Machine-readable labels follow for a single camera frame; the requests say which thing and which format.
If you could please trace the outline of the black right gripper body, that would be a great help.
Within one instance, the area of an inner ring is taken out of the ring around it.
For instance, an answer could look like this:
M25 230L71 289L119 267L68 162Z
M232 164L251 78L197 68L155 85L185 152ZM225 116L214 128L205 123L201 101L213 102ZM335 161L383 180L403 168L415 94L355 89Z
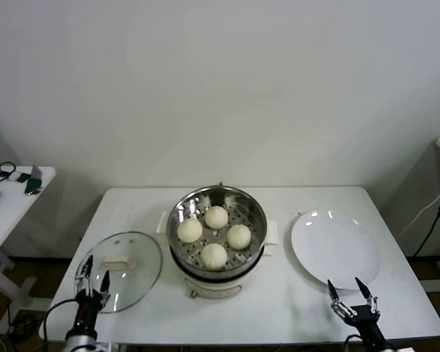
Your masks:
M349 326L356 328L364 343L385 343L386 340L378 327L380 314L371 306L352 306L356 313L346 318Z

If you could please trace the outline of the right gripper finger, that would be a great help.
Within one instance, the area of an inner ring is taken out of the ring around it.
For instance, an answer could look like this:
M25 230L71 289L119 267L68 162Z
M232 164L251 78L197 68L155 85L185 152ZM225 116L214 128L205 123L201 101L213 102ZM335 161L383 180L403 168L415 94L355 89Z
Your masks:
M331 308L334 311L334 313L340 319L353 318L354 317L353 310L341 301L337 293L337 289L334 287L334 285L331 283L329 279L327 280L327 286L328 286L329 296L331 298Z
M359 290L363 297L365 298L367 305L370 307L370 311L375 314L379 314L380 311L378 309L378 298L376 296L373 296L370 292L370 289L368 286L366 286L365 283L363 283L358 277L355 277L356 283L359 287Z

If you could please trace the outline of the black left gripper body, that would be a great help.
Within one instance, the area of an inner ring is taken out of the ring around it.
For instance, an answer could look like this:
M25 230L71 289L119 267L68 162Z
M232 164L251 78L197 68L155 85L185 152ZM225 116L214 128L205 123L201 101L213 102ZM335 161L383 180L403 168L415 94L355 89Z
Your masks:
M109 292L93 290L91 294L81 290L76 295L78 309L76 321L96 321L98 313L106 306L109 300Z

